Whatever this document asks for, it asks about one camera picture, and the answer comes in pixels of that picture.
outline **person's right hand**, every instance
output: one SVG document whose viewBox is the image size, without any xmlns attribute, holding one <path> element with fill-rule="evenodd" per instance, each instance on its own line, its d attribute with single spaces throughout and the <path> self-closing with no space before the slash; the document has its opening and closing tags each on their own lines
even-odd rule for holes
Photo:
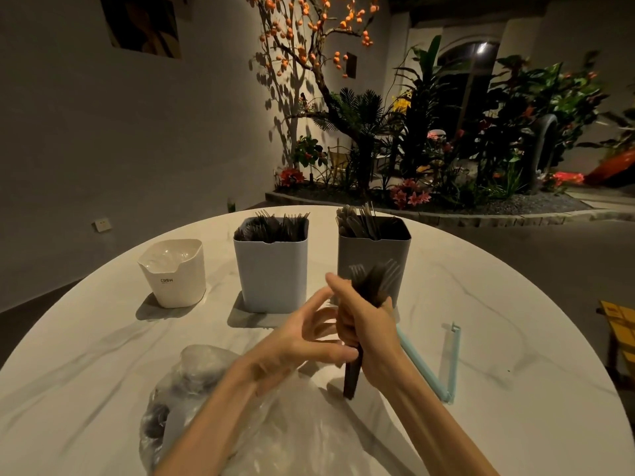
<svg viewBox="0 0 635 476">
<path fill-rule="evenodd" d="M 349 346 L 361 345 L 364 374 L 369 383 L 383 392 L 403 358 L 393 301 L 388 297 L 380 308 L 374 307 L 355 291 L 350 280 L 333 273 L 326 274 L 326 283 L 339 298 L 335 324 L 339 338 Z"/>
</svg>

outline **marble tabletop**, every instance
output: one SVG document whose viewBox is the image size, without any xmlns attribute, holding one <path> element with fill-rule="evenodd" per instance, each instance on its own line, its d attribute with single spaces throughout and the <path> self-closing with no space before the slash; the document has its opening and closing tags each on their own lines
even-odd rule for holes
<svg viewBox="0 0 635 476">
<path fill-rule="evenodd" d="M 308 292 L 337 266 L 335 207 L 311 212 Z M 241 322 L 234 229 L 249 211 L 165 233 L 71 289 L 0 371 L 0 474 L 143 475 L 139 421 L 179 352 L 211 344 L 243 353 L 269 329 Z M 462 328 L 456 400 L 448 409 L 503 476 L 635 474 L 635 447 L 615 389 L 567 316 L 518 272 L 437 228 L 404 221 L 413 239 L 400 326 L 443 376 L 448 327 Z M 204 244 L 208 290 L 189 310 L 151 302 L 136 260 L 158 240 Z M 344 369 L 311 371 L 318 386 Z M 392 409 L 361 381 L 349 415 L 374 475 L 425 475 Z"/>
</svg>

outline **person's left hand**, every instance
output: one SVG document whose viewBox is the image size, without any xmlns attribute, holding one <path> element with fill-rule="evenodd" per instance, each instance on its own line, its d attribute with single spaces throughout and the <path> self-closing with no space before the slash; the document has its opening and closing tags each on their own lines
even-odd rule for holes
<svg viewBox="0 0 635 476">
<path fill-rule="evenodd" d="M 258 395 L 280 384 L 307 360 L 343 364 L 358 358 L 357 349 L 344 346 L 338 339 L 317 341 L 337 333 L 335 323 L 326 322 L 337 317 L 337 307 L 320 309 L 332 295 L 330 288 L 321 288 L 282 326 L 237 361 L 258 384 Z"/>
</svg>

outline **gray container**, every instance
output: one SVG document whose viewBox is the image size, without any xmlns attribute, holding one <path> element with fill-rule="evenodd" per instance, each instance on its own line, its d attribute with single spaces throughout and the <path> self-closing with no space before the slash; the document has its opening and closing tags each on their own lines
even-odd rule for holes
<svg viewBox="0 0 635 476">
<path fill-rule="evenodd" d="M 241 227 L 253 218 L 245 219 Z M 234 240 L 244 308 L 249 312 L 291 313 L 307 300 L 309 221 L 301 242 Z"/>
<path fill-rule="evenodd" d="M 379 220 L 389 218 L 392 217 L 377 217 Z M 397 223 L 403 224 L 403 230 L 407 234 L 406 240 L 371 240 L 340 235 L 337 246 L 337 275 L 343 279 L 352 278 L 352 265 L 361 264 L 364 270 L 368 272 L 375 265 L 386 264 L 391 259 L 399 264 L 399 275 L 395 277 L 393 283 L 387 288 L 388 295 L 393 298 L 393 307 L 397 305 L 401 279 L 406 268 L 411 240 L 410 232 L 403 220 L 399 219 Z"/>
</svg>

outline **hand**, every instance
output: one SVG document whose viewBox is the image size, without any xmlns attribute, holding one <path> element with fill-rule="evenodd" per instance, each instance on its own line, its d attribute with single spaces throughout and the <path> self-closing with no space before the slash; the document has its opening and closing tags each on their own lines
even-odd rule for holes
<svg viewBox="0 0 635 476">
<path fill-rule="evenodd" d="M 349 346 L 362 346 L 364 374 L 369 383 L 383 392 L 391 383 L 394 368 L 404 357 L 393 318 L 392 299 L 388 297 L 377 308 L 363 299 L 349 280 L 328 273 L 326 283 L 340 300 L 336 319 L 338 336 Z"/>
<path fill-rule="evenodd" d="M 326 321 L 336 319 L 337 308 L 320 309 L 332 295 L 330 288 L 321 288 L 282 326 L 236 362 L 258 384 L 258 395 L 280 384 L 307 360 L 343 364 L 358 358 L 357 349 L 343 345 L 340 340 L 317 341 L 336 333 L 335 324 Z"/>
</svg>

